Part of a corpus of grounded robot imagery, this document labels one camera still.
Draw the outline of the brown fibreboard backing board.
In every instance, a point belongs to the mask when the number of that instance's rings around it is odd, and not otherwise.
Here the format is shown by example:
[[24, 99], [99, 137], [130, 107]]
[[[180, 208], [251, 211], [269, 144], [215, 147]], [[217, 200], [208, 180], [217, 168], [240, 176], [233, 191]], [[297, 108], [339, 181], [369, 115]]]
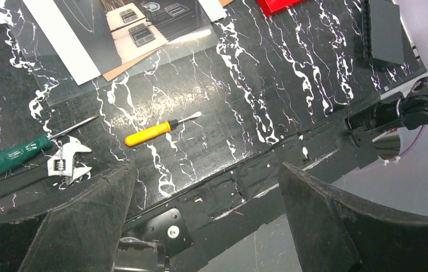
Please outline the brown fibreboard backing board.
[[129, 61], [115, 69], [104, 73], [102, 76], [107, 81], [113, 80], [123, 72], [132, 67], [136, 67], [139, 71], [149, 70], [154, 67], [152, 61], [148, 61], [154, 53], [165, 53], [168, 56], [167, 62], [177, 60], [190, 53], [196, 53], [201, 50], [208, 49], [218, 43], [217, 35], [214, 33], [212, 26], [207, 25], [199, 30], [196, 30], [187, 35], [181, 36], [162, 47], [156, 48], [140, 57]]

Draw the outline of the red picture frame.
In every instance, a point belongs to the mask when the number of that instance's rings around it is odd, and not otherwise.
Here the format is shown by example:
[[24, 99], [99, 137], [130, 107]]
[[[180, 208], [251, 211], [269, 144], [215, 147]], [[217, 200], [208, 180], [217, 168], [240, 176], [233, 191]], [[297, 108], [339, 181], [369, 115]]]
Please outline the red picture frame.
[[264, 16], [269, 17], [292, 6], [299, 5], [304, 1], [305, 0], [257, 0], [256, 2]]

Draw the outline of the house photo white border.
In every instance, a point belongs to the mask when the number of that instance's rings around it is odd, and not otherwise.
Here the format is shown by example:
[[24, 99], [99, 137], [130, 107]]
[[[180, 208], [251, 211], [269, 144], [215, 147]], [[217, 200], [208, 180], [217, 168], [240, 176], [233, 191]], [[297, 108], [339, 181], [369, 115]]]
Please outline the house photo white border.
[[78, 85], [226, 17], [220, 1], [24, 1]]

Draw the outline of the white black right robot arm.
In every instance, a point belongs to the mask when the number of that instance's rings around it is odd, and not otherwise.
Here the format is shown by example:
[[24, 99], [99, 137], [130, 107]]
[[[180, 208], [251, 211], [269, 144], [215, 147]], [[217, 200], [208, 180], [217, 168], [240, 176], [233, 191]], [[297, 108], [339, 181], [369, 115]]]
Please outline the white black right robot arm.
[[371, 105], [345, 122], [358, 147], [392, 129], [428, 125], [428, 76], [417, 80], [407, 95], [398, 92], [394, 100]]

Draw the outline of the orange handled screwdriver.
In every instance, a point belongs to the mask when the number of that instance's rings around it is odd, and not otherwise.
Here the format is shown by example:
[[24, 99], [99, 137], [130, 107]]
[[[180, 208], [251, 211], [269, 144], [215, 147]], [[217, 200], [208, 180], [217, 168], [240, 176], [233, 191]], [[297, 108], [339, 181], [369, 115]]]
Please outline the orange handled screwdriver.
[[137, 133], [131, 134], [125, 138], [125, 145], [128, 147], [136, 146], [140, 143], [146, 142], [152, 138], [156, 138], [161, 134], [171, 132], [173, 129], [177, 128], [179, 125], [200, 117], [202, 113], [200, 111], [195, 112], [194, 114], [183, 118], [181, 120], [170, 120], [160, 123], [155, 126], [151, 126], [147, 129], [139, 131]]

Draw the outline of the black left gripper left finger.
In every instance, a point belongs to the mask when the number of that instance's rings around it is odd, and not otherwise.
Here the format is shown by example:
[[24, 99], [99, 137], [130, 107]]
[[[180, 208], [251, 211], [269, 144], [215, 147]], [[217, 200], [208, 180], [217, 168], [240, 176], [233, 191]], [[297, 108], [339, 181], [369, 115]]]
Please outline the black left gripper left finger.
[[120, 164], [0, 214], [0, 271], [111, 271], [136, 175]]

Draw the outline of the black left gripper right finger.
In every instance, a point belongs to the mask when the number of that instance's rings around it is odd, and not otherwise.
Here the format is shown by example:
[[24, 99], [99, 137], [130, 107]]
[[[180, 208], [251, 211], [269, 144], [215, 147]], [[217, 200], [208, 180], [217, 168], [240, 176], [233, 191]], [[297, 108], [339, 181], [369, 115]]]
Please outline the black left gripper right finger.
[[279, 186], [303, 271], [428, 271], [428, 216], [366, 200], [289, 163]]

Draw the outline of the clear acrylic glazing sheet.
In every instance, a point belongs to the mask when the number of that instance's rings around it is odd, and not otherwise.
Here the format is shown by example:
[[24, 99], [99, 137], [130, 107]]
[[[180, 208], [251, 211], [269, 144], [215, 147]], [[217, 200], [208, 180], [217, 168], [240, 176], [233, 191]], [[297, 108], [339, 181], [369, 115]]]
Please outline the clear acrylic glazing sheet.
[[154, 67], [165, 47], [179, 58], [225, 17], [216, 1], [6, 1], [10, 28], [47, 101], [54, 105], [124, 71]]

